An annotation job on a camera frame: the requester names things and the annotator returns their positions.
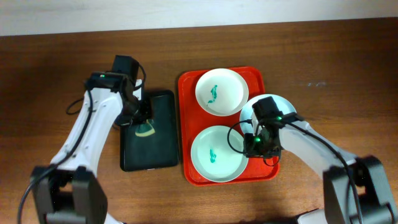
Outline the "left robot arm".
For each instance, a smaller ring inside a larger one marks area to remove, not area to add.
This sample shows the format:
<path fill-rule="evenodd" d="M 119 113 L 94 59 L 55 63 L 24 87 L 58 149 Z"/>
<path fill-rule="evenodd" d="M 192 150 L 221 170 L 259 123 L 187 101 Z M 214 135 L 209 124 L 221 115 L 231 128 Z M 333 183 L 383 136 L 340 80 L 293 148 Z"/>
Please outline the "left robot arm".
<path fill-rule="evenodd" d="M 22 196 L 33 194 L 40 223 L 117 223 L 97 179 L 98 164 L 113 125 L 143 123 L 142 65 L 117 55 L 111 70 L 94 72 L 85 81 L 79 115 L 67 140 L 49 166 L 37 166 Z"/>

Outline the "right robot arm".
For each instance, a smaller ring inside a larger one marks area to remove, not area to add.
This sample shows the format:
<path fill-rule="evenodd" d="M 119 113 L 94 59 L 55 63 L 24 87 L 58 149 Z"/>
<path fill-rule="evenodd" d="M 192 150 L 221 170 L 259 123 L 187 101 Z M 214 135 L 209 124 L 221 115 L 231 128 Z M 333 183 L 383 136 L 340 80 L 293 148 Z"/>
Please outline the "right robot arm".
<path fill-rule="evenodd" d="M 358 157 L 317 133 L 285 98 L 272 94 L 249 100 L 239 117 L 244 155 L 279 160 L 288 151 L 323 181 L 323 209 L 284 223 L 397 223 L 397 206 L 384 166 L 374 156 Z"/>

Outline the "white plate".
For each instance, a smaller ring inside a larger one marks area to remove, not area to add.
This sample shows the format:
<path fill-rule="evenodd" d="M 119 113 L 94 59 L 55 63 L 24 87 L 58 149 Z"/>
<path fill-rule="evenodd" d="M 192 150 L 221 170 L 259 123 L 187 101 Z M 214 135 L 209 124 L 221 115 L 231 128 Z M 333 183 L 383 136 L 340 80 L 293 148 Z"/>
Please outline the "white plate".
<path fill-rule="evenodd" d="M 230 116 L 241 111 L 247 103 L 249 88 L 239 73 L 227 68 L 216 68 L 199 78 L 195 97 L 207 113 Z"/>

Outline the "light blue plate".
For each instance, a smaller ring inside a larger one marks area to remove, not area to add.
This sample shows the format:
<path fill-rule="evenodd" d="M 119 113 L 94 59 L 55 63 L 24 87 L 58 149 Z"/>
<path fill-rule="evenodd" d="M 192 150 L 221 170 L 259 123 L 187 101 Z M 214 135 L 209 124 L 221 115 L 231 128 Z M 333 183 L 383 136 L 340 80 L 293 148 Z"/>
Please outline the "light blue plate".
<path fill-rule="evenodd" d="M 296 110 L 288 100 L 279 95 L 257 95 L 251 98 L 241 110 L 239 120 L 243 134 L 254 134 L 258 125 L 256 113 L 260 113 L 261 117 L 275 118 L 276 116 L 296 113 Z"/>

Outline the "mint green plate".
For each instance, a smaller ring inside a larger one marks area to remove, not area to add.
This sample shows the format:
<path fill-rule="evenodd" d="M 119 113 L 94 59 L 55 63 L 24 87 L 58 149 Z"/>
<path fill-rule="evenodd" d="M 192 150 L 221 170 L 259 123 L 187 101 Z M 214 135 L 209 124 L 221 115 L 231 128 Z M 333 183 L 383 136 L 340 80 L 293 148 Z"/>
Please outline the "mint green plate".
<path fill-rule="evenodd" d="M 211 126 L 193 140 L 190 155 L 195 170 L 216 183 L 237 179 L 249 159 L 242 154 L 243 137 L 227 126 Z"/>

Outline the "green yellow sponge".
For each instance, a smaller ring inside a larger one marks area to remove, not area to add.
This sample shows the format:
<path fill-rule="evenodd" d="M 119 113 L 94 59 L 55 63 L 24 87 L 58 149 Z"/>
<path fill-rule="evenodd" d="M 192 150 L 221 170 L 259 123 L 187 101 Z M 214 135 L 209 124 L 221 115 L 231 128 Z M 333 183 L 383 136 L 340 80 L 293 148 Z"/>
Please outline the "green yellow sponge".
<path fill-rule="evenodd" d="M 135 130 L 135 135 L 141 138 L 148 137 L 155 133 L 153 127 L 154 121 L 152 119 L 147 119 L 144 123 L 139 124 Z"/>

